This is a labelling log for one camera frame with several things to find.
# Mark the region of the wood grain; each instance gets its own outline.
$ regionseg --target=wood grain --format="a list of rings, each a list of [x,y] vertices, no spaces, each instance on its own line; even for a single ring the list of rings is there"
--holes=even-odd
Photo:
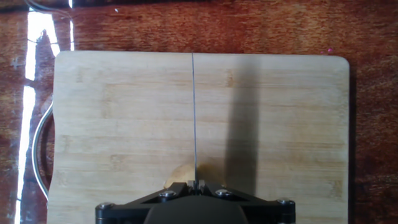
[[[347,61],[193,58],[199,161],[232,188],[294,199],[300,223],[347,223]],[[48,222],[94,222],[96,204],[150,194],[193,161],[192,55],[61,53],[54,118]]]

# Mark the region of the black mechanical device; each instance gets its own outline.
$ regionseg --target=black mechanical device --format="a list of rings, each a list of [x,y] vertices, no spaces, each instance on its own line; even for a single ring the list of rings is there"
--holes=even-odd
[[[125,205],[101,203],[95,208],[96,224],[295,223],[291,200],[265,201],[214,183],[195,189],[187,183],[173,183]]]

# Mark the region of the metal ring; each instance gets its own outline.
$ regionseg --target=metal ring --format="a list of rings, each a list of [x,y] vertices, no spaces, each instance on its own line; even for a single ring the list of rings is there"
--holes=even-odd
[[[37,163],[37,145],[39,143],[39,137],[42,132],[43,126],[47,119],[50,117],[52,114],[52,104],[51,102],[50,107],[47,109],[47,111],[43,114],[42,119],[40,119],[35,134],[33,135],[33,141],[32,141],[32,165],[33,165],[33,173],[35,174],[36,181],[39,184],[40,189],[42,190],[45,198],[47,201],[49,200],[49,190],[46,188],[46,186],[43,183],[42,177],[40,176],[39,172],[39,165]]]

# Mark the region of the wooden table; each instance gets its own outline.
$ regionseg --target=wooden table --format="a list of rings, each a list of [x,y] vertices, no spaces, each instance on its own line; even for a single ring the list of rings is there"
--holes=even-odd
[[[28,13],[16,0],[0,5],[0,202],[6,205],[1,223],[45,223],[46,201],[28,146],[51,102],[53,54],[71,47],[346,58],[351,67],[349,220],[398,222],[398,3],[168,1],[73,9],[67,1],[47,3],[63,13]],[[42,175],[49,184],[52,123],[42,138]]]

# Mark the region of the bolt head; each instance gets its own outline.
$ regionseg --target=bolt head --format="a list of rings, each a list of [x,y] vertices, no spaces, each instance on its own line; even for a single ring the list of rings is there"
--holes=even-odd
[[[114,205],[114,203],[112,203],[112,202],[103,202],[103,203],[98,205],[98,208],[107,209],[107,208],[112,207],[113,205]]]
[[[232,195],[232,193],[230,191],[228,191],[227,189],[216,190],[216,194],[219,197],[227,197],[227,196]]]
[[[159,193],[160,197],[174,197],[176,196],[177,193],[175,193],[173,190],[165,190],[161,193]]]
[[[279,202],[281,204],[286,204],[286,203],[290,202],[290,199],[283,197],[283,198],[278,199],[277,202]]]

